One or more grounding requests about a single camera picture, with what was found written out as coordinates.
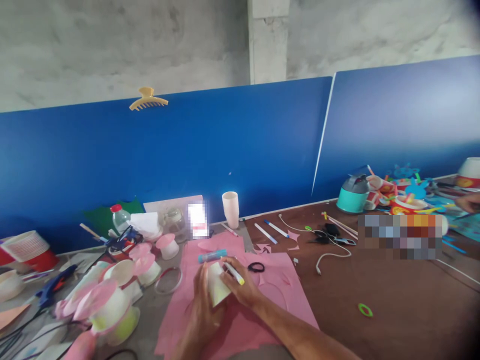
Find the blue panel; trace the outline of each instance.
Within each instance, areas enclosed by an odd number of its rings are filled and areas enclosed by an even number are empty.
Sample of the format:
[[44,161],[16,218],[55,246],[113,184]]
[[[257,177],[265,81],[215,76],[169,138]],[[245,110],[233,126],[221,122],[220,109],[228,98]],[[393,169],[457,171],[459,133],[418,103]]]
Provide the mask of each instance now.
[[438,177],[469,156],[480,156],[480,56],[338,72],[312,201],[336,198],[366,164]]
[[247,216],[310,202],[331,77],[0,114],[0,236],[37,229],[55,252],[95,246],[82,211],[221,195]]

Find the wooden table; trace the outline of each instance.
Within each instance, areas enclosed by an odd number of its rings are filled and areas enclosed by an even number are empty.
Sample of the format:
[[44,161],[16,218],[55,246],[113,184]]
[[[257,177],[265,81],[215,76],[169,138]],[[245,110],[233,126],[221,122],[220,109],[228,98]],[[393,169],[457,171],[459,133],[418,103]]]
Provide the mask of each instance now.
[[[294,228],[321,229],[326,222],[322,211],[357,230],[358,217],[342,213],[334,203],[281,214]],[[480,286],[473,281],[435,260],[372,259],[372,251],[361,246],[348,247],[351,257],[324,257],[320,276],[315,269],[318,258],[345,251],[335,245],[308,243],[315,237],[312,232],[301,232],[300,250],[288,251],[295,241],[264,223],[266,219],[286,231],[279,214],[246,220],[252,242],[270,243],[254,226],[258,223],[278,241],[271,244],[272,252],[287,252],[298,259],[296,271],[320,329],[362,359],[463,359],[476,344]],[[440,260],[480,280],[480,246],[459,234],[452,236],[458,239],[455,245],[468,254],[443,245]],[[351,239],[343,231],[342,237]],[[370,307],[372,318],[360,313],[359,303]]]

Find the pen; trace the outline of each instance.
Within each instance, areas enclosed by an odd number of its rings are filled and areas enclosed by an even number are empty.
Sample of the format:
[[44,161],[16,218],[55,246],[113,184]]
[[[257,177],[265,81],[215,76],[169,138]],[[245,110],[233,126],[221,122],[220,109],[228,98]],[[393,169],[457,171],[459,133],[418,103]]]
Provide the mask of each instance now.
[[268,232],[266,232],[265,230],[263,230],[260,225],[258,225],[257,223],[255,223],[255,226],[258,228],[258,230],[260,230],[263,235],[265,235],[267,238],[269,238],[271,240],[272,243],[274,244],[278,244],[277,240],[275,240]]
[[233,275],[233,277],[238,281],[238,283],[240,285],[245,284],[245,280],[242,277],[242,275],[240,275],[232,265],[230,265],[228,262],[224,262],[224,264],[225,264],[226,268],[228,269],[228,271]]
[[284,237],[286,238],[290,238],[290,236],[285,232],[283,231],[282,229],[276,227],[275,225],[273,225],[270,221],[268,220],[263,220],[265,223],[267,223],[268,225],[270,225],[272,228],[274,228],[275,230],[277,230],[280,234],[282,234]]
[[227,229],[229,232],[231,232],[233,235],[235,235],[236,237],[238,236],[238,234],[233,231],[231,228],[229,228],[227,225],[225,225],[223,222],[220,223],[220,225],[222,225],[225,229]]

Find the concrete pillar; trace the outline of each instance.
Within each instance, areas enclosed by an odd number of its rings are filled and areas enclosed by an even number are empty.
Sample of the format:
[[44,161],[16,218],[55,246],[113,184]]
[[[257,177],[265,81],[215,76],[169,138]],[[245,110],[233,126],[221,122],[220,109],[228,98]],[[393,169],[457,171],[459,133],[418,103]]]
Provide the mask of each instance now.
[[290,0],[248,0],[250,84],[287,79]]

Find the glue stick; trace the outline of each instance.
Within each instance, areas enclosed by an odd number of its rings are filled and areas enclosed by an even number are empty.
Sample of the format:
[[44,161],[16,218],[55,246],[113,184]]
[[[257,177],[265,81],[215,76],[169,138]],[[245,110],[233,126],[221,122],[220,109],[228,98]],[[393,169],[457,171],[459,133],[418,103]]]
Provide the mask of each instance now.
[[213,260],[219,260],[221,257],[227,256],[227,249],[221,249],[208,254],[198,255],[198,263],[203,264]]

